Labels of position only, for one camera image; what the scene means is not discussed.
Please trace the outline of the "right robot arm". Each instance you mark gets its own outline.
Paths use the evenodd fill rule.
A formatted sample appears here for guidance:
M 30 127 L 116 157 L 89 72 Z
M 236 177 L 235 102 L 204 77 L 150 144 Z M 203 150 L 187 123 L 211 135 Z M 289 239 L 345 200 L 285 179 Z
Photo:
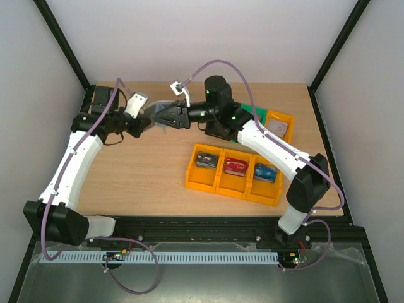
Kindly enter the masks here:
M 291 246 L 314 205 L 330 188 L 327 159 L 321 154 L 311 156 L 272 134 L 255 115 L 234 101 L 231 86 L 223 76 L 205 79 L 203 102 L 192 103 L 188 89 L 180 82 L 170 87 L 176 95 L 183 94 L 186 98 L 158 111 L 155 122 L 175 129 L 188 129 L 197 122 L 212 122 L 220 138 L 252 149 L 290 180 L 286 194 L 288 207 L 278 221 L 280 229 L 276 230 L 275 239 L 282 247 Z

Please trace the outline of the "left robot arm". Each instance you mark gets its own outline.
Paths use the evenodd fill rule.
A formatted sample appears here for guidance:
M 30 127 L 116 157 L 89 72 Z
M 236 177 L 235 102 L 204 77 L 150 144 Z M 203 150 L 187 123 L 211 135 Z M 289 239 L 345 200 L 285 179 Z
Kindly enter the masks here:
M 109 96 L 94 100 L 74 118 L 68 146 L 52 180 L 37 201 L 27 201 L 23 208 L 42 244 L 53 241 L 77 246 L 114 232 L 116 221 L 112 217 L 76 211 L 81 188 L 108 135 L 127 133 L 137 138 L 151 120 L 141 112 L 148 101 L 146 95 L 133 93 L 124 107 L 118 107 L 121 89 L 104 90 Z

